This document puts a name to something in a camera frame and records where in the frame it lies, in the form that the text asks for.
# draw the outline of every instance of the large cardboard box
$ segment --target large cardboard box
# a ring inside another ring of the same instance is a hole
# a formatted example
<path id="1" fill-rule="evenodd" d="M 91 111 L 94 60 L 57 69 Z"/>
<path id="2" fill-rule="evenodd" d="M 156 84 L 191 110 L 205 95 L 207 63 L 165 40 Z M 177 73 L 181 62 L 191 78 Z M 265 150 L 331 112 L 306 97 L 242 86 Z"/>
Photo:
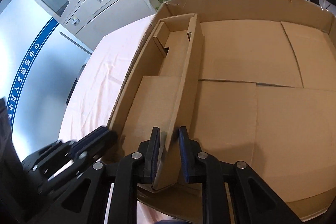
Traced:
<path id="1" fill-rule="evenodd" d="M 172 0 L 148 27 L 112 111 L 117 161 L 160 127 L 139 200 L 202 222 L 180 173 L 176 129 L 220 161 L 246 161 L 303 220 L 336 194 L 336 23 L 304 0 Z"/>

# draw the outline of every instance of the cardboard box wall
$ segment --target cardboard box wall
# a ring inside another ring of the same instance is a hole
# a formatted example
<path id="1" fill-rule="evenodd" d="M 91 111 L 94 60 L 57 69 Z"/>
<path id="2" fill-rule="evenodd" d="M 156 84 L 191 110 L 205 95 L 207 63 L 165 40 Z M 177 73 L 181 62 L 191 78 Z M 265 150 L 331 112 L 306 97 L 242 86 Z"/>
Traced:
<path id="1" fill-rule="evenodd" d="M 161 61 L 156 61 L 150 51 L 146 52 L 148 56 L 139 56 L 160 19 L 190 13 L 197 14 L 205 36 L 190 136 L 219 160 L 232 163 L 245 160 L 301 218 L 308 219 L 323 212 L 333 199 L 336 187 L 333 154 L 336 104 L 332 92 L 336 88 L 333 45 L 336 27 L 331 13 L 304 0 L 173 0 L 164 3 L 140 43 L 112 112 L 110 128 L 121 138 L 105 159 L 116 161 L 125 153 L 133 152 L 140 141 L 148 139 L 148 136 L 140 136 L 134 142 L 125 142 L 122 136 L 140 84 L 146 82 L 142 82 L 143 70 L 146 75 L 154 76 L 160 69 Z M 169 105 L 169 96 L 158 98 L 162 99 L 162 105 Z M 213 105 L 220 111 L 211 113 L 207 106 Z M 302 113 L 301 120 L 297 119 L 298 113 Z M 202 138 L 209 132 L 215 135 Z M 166 148 L 171 152 L 178 148 L 176 138 L 169 142 Z M 272 158 L 274 149 L 282 153 L 281 149 L 287 146 L 285 161 Z M 139 199 L 163 213 L 201 223 L 200 187 L 184 185 L 179 178 L 178 158 L 164 163 L 168 178 L 158 177 L 163 181 L 159 189 L 178 183 L 158 193 L 139 189 Z M 283 174 L 284 168 L 289 172 Z M 321 185 L 316 178 L 326 183 Z"/>

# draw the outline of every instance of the small cardboard box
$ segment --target small cardboard box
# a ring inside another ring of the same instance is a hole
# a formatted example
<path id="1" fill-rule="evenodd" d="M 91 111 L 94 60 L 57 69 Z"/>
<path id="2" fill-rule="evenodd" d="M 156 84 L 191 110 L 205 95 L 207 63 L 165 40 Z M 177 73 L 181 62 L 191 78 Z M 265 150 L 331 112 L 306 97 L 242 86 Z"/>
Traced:
<path id="1" fill-rule="evenodd" d="M 336 194 L 336 23 L 304 0 L 172 0 L 135 54 L 109 127 L 117 161 L 161 129 L 139 200 L 202 222 L 200 185 L 180 173 L 176 129 L 220 161 L 246 161 L 303 220 Z"/>

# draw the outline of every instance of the metal bolt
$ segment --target metal bolt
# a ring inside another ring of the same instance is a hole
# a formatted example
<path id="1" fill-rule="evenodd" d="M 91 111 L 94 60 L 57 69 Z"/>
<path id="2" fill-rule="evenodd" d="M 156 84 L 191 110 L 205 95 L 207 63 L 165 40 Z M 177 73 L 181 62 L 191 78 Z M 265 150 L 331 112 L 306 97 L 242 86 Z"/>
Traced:
<path id="1" fill-rule="evenodd" d="M 208 154 L 205 153 L 205 152 L 199 152 L 197 154 L 197 156 L 200 158 L 200 159 L 206 159 L 208 157 Z"/>
<path id="2" fill-rule="evenodd" d="M 238 161 L 238 162 L 237 162 L 237 167 L 238 167 L 239 169 L 245 169 L 245 168 L 247 167 L 247 164 L 246 164 L 246 162 L 244 162 L 244 161 Z"/>
<path id="3" fill-rule="evenodd" d="M 100 161 L 98 161 L 98 162 L 95 162 L 95 163 L 92 165 L 92 167 L 93 167 L 95 170 L 99 170 L 99 169 L 103 168 L 103 164 L 102 164 Z"/>
<path id="4" fill-rule="evenodd" d="M 84 151 L 83 153 L 81 153 L 81 154 L 79 155 L 79 159 L 80 159 L 80 160 L 81 160 L 81 159 L 84 159 L 84 158 L 86 157 L 86 155 L 87 155 L 87 152 Z"/>
<path id="5" fill-rule="evenodd" d="M 139 159 L 139 158 L 141 158 L 142 157 L 142 154 L 140 153 L 140 152 L 134 152 L 133 154 L 132 154 L 132 158 L 134 158 L 135 160 L 136 159 Z"/>

